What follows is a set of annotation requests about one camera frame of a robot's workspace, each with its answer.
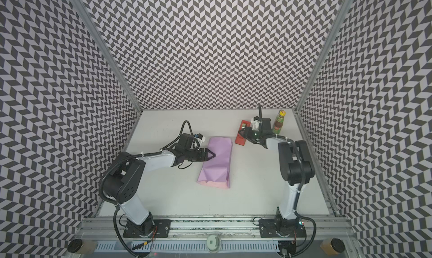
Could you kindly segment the pink wrapping paper sheet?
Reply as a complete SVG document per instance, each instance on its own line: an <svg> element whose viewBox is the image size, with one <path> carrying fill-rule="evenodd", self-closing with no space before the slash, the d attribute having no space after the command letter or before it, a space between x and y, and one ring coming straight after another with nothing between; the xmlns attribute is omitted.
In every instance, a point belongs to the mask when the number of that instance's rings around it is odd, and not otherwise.
<svg viewBox="0 0 432 258"><path fill-rule="evenodd" d="M208 187L229 189L232 140L226 137L212 137L208 149L216 156L203 163L197 183Z"/></svg>

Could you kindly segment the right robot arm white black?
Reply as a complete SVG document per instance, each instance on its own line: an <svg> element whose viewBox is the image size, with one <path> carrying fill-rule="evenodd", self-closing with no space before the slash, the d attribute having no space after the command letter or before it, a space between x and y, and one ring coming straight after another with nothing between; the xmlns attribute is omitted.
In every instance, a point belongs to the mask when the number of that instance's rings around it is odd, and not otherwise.
<svg viewBox="0 0 432 258"><path fill-rule="evenodd" d="M271 120L256 116L250 124L243 124L238 135L252 144L278 153L280 173L285 182L281 204L277 207L272 230L288 237L299 229L298 204L303 188L315 176L315 168L305 141L294 141L271 129Z"/></svg>

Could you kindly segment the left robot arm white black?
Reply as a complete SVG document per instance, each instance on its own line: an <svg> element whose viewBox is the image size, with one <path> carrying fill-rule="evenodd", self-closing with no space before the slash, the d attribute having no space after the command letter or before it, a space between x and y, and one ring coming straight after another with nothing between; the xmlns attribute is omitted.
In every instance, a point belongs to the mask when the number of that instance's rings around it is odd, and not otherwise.
<svg viewBox="0 0 432 258"><path fill-rule="evenodd" d="M152 214L137 194L144 172L179 167L185 161L206 162L215 158L212 150L201 147L201 139L201 134L180 134L157 152L136 155L122 152L104 172L99 183L99 195L103 201L123 211L128 231L139 237L148 237L156 230Z"/></svg>

